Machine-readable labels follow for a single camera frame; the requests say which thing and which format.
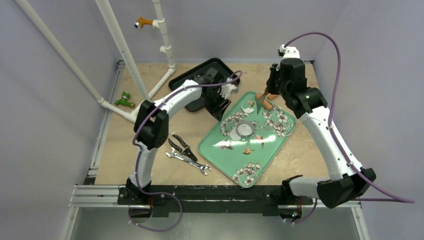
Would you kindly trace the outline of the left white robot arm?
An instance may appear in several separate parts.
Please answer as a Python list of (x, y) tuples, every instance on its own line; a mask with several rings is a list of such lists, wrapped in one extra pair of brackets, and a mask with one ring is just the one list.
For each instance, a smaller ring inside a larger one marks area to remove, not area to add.
[(167, 96), (154, 102), (142, 102), (134, 124), (135, 135), (132, 143), (138, 148), (135, 170), (127, 179), (125, 187), (129, 197), (138, 205), (146, 203), (152, 181), (151, 172), (159, 148), (169, 136), (169, 121), (189, 103), (202, 99), (205, 109), (221, 121), (230, 104), (229, 96), (238, 91), (236, 82), (242, 75), (236, 71), (227, 78), (214, 73), (203, 75), (202, 83), (187, 79)]

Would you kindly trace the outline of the black plastic tray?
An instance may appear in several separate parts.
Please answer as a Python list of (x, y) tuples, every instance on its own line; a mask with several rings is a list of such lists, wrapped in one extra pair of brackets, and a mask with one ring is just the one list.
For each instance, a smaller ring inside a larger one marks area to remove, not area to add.
[[(186, 80), (193, 80), (200, 85), (224, 83), (227, 78), (234, 79), (234, 71), (231, 70), (221, 59), (211, 58), (194, 68), (182, 73), (180, 76), (172, 79), (168, 87), (171, 91), (179, 88)], [(201, 97), (188, 103), (185, 108), (189, 112), (196, 112), (204, 107), (204, 101)]]

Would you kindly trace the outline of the white dough ball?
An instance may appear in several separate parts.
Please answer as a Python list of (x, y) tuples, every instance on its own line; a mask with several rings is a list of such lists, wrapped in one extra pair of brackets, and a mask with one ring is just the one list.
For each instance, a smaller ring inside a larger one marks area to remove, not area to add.
[(229, 137), (230, 137), (233, 141), (240, 141), (240, 140), (243, 140), (243, 139), (245, 139), (245, 138), (246, 138), (246, 137), (245, 137), (245, 136), (243, 136), (243, 135), (242, 135), (242, 136), (240, 136), (236, 128), (233, 128), (233, 129), (230, 131), (230, 133), (229, 133)]

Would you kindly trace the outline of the wooden dough roller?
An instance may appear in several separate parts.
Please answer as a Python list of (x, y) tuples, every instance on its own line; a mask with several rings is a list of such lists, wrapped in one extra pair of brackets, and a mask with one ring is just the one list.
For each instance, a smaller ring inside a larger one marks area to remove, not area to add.
[[(257, 97), (259, 97), (261, 94), (262, 93), (259, 93), (259, 92), (256, 93), (255, 99)], [(274, 104), (273, 104), (272, 100), (275, 99), (275, 98), (277, 98), (277, 97), (279, 97), (279, 95), (276, 95), (276, 94), (269, 94), (269, 95), (267, 95), (265, 101), (263, 102), (263, 107), (262, 108), (264, 108), (267, 111), (270, 111), (274, 107)]]

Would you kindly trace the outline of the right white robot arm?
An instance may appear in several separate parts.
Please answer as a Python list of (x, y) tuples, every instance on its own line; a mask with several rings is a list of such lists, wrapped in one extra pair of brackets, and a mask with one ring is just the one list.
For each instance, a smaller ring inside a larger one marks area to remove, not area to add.
[(268, 93), (283, 97), (285, 105), (311, 134), (329, 174), (329, 179), (296, 175), (283, 180), (282, 200), (292, 204), (300, 197), (315, 198), (333, 209), (363, 196), (376, 180), (376, 173), (372, 168), (363, 168), (346, 143), (332, 136), (340, 133), (336, 126), (328, 125), (330, 108), (321, 91), (307, 85), (305, 63), (299, 58), (286, 58), (272, 64), (266, 85)]

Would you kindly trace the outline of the green floral tray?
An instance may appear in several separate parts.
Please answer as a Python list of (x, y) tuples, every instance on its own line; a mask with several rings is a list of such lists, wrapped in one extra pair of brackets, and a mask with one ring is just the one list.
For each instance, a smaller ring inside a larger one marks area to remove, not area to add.
[[(273, 105), (257, 115), (253, 91), (246, 92), (199, 142), (197, 150), (206, 160), (243, 188), (252, 187), (272, 162), (297, 125), (297, 119)], [(254, 112), (246, 114), (241, 105)], [(233, 141), (236, 129), (245, 139)]]

